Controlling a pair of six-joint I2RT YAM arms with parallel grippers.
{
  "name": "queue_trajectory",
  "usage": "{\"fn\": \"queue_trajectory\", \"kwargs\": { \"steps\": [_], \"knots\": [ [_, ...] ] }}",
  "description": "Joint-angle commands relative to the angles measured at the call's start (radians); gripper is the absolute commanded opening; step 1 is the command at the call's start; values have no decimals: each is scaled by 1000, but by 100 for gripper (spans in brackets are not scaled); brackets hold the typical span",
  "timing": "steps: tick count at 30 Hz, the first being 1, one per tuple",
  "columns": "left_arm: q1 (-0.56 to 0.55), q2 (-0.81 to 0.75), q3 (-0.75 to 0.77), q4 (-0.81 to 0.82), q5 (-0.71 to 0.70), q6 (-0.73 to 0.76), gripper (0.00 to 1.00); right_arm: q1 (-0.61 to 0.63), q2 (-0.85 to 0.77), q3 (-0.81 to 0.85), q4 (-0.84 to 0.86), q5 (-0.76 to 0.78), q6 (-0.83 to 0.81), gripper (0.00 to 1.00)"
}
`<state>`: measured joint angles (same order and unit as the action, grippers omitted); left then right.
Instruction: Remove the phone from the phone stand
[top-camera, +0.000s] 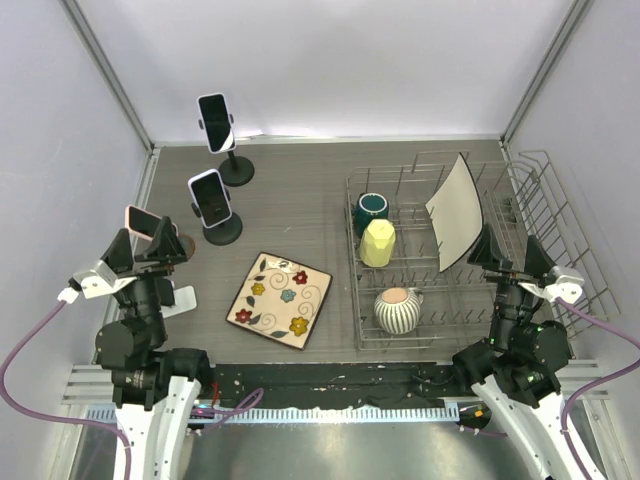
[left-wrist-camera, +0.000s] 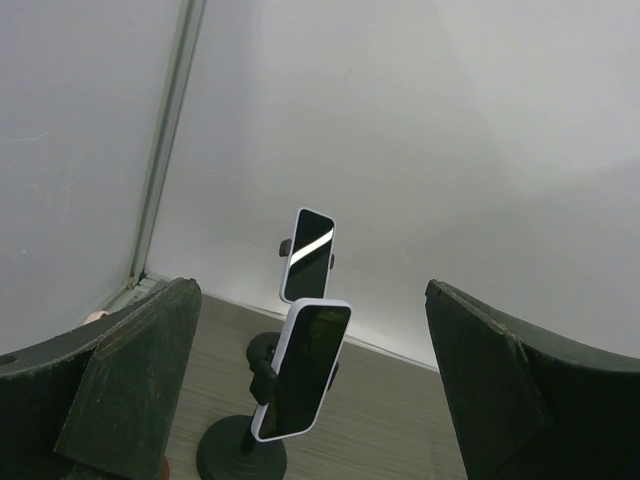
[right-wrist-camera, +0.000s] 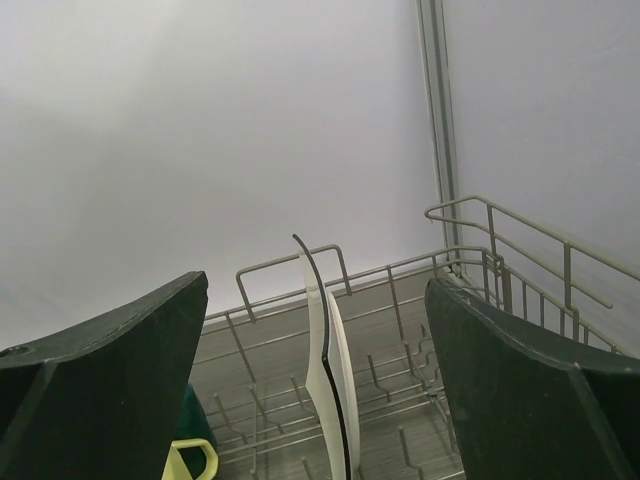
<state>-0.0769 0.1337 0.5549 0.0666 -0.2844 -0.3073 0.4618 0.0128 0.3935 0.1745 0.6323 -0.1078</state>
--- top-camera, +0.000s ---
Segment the metal dish rack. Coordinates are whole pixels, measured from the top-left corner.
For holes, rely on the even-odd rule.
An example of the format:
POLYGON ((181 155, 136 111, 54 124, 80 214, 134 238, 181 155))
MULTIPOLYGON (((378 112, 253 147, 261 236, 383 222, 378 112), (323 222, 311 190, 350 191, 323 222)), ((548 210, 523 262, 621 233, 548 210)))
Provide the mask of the metal dish rack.
POLYGON ((525 270, 535 238, 550 264, 583 277, 575 311, 544 304, 576 338, 591 319, 621 306, 587 240, 573 199, 548 154, 525 151, 495 162, 467 152, 421 152, 410 165, 360 167, 346 179, 355 344, 362 351, 455 352, 489 333, 495 277, 525 270), (360 254, 365 199, 377 194, 393 226, 389 262, 360 254))

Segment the black phone stand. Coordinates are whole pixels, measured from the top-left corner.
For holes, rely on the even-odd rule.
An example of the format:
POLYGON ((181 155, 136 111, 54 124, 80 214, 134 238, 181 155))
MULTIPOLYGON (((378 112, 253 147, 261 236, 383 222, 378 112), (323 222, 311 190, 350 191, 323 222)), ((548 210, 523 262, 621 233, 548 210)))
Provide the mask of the black phone stand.
POLYGON ((247 184, 255 174, 255 167, 252 161, 247 157, 237 156, 235 149, 221 152, 226 153, 227 158, 219 165, 222 181, 226 186, 230 187, 239 187, 247 184))
POLYGON ((195 198, 192 198, 191 208, 202 224, 202 233, 208 243, 215 246, 226 246, 235 242, 241 236, 243 223, 237 213, 233 212, 225 222, 220 222, 213 227, 206 227, 203 214, 195 198))

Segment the lavender case phone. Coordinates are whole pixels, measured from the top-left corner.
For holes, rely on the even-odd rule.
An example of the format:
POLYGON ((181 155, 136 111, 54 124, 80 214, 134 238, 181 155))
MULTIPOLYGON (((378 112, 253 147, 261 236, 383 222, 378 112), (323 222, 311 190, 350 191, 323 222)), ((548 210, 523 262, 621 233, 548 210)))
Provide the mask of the lavender case phone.
POLYGON ((232 217, 232 210, 220 172, 209 169, 191 177, 187 186, 197 216, 205 228, 212 228, 232 217))

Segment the floral square plate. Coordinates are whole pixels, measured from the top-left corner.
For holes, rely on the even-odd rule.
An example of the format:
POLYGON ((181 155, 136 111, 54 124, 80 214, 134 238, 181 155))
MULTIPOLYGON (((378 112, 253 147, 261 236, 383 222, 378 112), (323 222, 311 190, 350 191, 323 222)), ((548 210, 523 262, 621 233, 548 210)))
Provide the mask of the floral square plate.
POLYGON ((281 345, 303 350, 317 323, 333 276, 269 252, 247 271, 226 321, 281 345))

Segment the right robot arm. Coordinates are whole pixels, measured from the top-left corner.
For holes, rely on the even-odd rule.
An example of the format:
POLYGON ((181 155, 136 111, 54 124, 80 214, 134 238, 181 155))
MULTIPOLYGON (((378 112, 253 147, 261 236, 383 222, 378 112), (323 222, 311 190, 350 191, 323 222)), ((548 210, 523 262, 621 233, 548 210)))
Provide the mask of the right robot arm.
POLYGON ((531 476, 602 478, 584 443, 571 438, 571 405, 557 377, 572 357, 566 328, 533 320, 544 303, 574 305, 583 294, 582 275, 556 265, 535 236, 527 239, 523 270, 515 270, 489 224, 467 262, 484 270, 496 294, 488 336, 453 357, 453 386, 490 409, 531 476))

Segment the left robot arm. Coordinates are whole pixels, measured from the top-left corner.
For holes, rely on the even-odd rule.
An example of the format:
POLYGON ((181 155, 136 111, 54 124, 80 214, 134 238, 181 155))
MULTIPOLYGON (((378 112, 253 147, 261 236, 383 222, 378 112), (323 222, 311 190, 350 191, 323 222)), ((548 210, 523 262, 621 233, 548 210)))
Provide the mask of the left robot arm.
POLYGON ((126 479, 173 479, 196 399, 213 385, 205 351, 164 349, 164 308, 177 296, 169 276, 187 253, 163 217, 146 250, 132 252, 121 229, 100 258, 99 271, 120 317, 96 335, 97 362, 111 375, 116 431, 122 447, 115 471, 126 479))

